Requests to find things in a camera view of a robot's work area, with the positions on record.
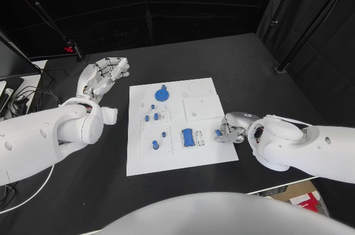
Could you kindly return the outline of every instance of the white robotic arm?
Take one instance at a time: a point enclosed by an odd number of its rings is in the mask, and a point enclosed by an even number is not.
[[[117,109],[98,102],[114,82],[129,76],[126,58],[105,58],[88,65],[77,97],[55,109],[0,123],[0,185],[19,181],[94,144],[104,124],[116,124]]]
[[[354,128],[312,126],[274,115],[256,121],[251,118],[258,117],[227,114],[221,126],[227,129],[215,140],[235,142],[231,138],[247,137],[253,154],[267,168],[286,171],[293,166],[310,175],[355,183]],[[300,130],[290,122],[307,127]]]

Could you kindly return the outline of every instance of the computer monitor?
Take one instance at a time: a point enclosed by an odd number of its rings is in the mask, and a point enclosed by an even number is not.
[[[41,70],[0,36],[0,81],[41,74]]]

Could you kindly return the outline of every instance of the black curtain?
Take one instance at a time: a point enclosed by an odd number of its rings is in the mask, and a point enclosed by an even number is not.
[[[283,61],[326,1],[286,0],[279,23],[266,41],[266,47],[279,62]],[[280,0],[270,1],[257,32],[260,39],[279,3]],[[355,0],[339,0],[326,22],[287,67],[300,90],[332,126],[355,127],[354,67]],[[332,217],[355,228],[355,185],[328,179],[316,179],[313,184],[323,196]]]
[[[84,54],[256,32],[269,4],[269,0],[38,1]],[[67,53],[59,34],[25,0],[0,0],[0,9],[0,31],[28,57]]]

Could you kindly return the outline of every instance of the white board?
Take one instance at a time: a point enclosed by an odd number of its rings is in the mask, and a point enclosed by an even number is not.
[[[155,98],[162,85],[169,92],[165,102]],[[214,141],[224,110],[211,78],[131,86],[129,113],[127,176],[238,160],[232,142]],[[186,128],[192,129],[192,147],[183,146]]]

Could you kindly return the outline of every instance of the black table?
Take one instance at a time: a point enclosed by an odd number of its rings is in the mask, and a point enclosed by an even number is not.
[[[235,162],[126,176],[130,86],[211,77],[225,112],[276,114],[325,124],[290,76],[276,74],[277,62],[254,34],[92,54],[87,62],[104,57],[127,57],[131,66],[131,75],[117,81],[100,103],[118,109],[117,124],[105,126],[97,144],[55,165],[38,196],[0,216],[2,234],[81,234],[163,199],[208,191],[251,193],[310,177],[295,168],[267,169],[247,142],[235,144]],[[72,74],[84,64],[68,57],[48,61],[46,68],[64,68]],[[54,93],[65,101],[75,95],[79,76],[49,73]],[[45,105],[55,107],[51,96]],[[49,169],[19,182],[12,205],[35,193],[48,173]]]

